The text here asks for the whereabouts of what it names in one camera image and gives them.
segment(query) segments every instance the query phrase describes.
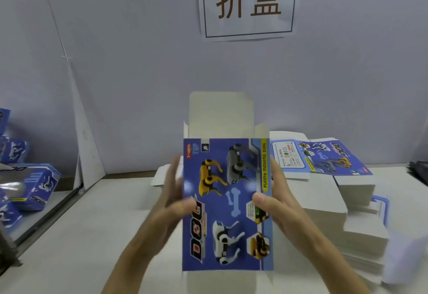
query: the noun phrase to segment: hand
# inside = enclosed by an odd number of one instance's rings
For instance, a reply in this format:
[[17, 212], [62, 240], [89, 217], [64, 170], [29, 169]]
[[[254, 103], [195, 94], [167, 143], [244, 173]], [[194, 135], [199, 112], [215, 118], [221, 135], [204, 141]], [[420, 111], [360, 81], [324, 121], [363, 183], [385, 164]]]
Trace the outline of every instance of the hand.
[[275, 223], [290, 242], [306, 257], [316, 250], [324, 235], [294, 198], [281, 167], [270, 156], [272, 197], [262, 193], [253, 195], [253, 202], [272, 215]]
[[139, 257], [151, 260], [165, 246], [179, 221], [196, 208], [193, 198], [182, 199], [183, 179], [175, 180], [180, 157], [176, 156], [168, 169], [162, 194], [144, 223], [129, 243]]

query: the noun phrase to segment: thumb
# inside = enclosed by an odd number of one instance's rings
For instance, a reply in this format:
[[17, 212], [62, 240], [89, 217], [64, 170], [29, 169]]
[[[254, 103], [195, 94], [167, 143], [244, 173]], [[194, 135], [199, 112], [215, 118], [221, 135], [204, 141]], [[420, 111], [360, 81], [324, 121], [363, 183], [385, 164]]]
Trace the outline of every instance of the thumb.
[[160, 226], [168, 226], [171, 222], [181, 220], [184, 216], [192, 213], [196, 209], [196, 201], [193, 198], [176, 201], [167, 208], [158, 212], [154, 217], [155, 223]]
[[255, 193], [253, 195], [253, 202], [266, 213], [269, 213], [279, 219], [286, 216], [290, 211], [285, 204], [282, 204], [276, 198], [266, 196], [262, 193]]

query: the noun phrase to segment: black border on sign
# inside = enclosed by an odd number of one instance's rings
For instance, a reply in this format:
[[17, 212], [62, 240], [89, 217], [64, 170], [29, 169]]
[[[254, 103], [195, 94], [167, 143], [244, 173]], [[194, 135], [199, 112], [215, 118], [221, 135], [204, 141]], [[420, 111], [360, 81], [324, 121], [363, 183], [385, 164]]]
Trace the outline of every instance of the black border on sign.
[[[205, 16], [205, 0], [202, 0], [204, 2], [204, 24], [205, 24], [205, 38], [216, 38], [216, 37], [233, 37], [233, 36], [248, 36], [248, 35], [268, 35], [268, 34], [278, 34], [282, 32], [256, 32], [253, 34], [235, 34], [235, 35], [221, 35], [221, 36], [207, 36], [207, 19]], [[296, 6], [296, 0], [293, 0], [293, 15], [292, 15], [292, 29], [286, 30], [285, 32], [292, 32], [293, 31], [293, 21], [294, 21], [294, 8]]]

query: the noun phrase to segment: person's right hand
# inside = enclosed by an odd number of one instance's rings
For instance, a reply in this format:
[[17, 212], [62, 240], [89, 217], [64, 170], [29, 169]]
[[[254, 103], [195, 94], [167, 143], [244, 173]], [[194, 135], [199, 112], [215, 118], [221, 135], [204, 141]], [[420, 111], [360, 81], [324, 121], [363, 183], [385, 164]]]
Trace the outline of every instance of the person's right hand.
[[272, 197], [255, 193], [253, 202], [272, 215], [290, 242], [310, 258], [325, 237], [293, 196], [284, 172], [272, 156], [270, 169], [273, 177]]

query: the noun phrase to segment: yellow label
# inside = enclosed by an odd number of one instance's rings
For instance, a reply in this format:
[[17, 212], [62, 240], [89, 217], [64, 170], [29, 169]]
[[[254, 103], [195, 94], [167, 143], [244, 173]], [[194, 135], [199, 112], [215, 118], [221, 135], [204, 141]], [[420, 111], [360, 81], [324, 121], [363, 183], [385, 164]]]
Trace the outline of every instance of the yellow label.
[[307, 157], [305, 157], [305, 159], [306, 159], [306, 162], [308, 163], [309, 167], [311, 168], [311, 170], [312, 170], [313, 172], [317, 172], [317, 171], [315, 170], [314, 166], [312, 165], [312, 162], [311, 162]]
[[28, 198], [9, 198], [10, 201], [26, 201]]
[[261, 140], [261, 188], [263, 191], [269, 190], [269, 175], [267, 171], [268, 158], [268, 143], [267, 139]]

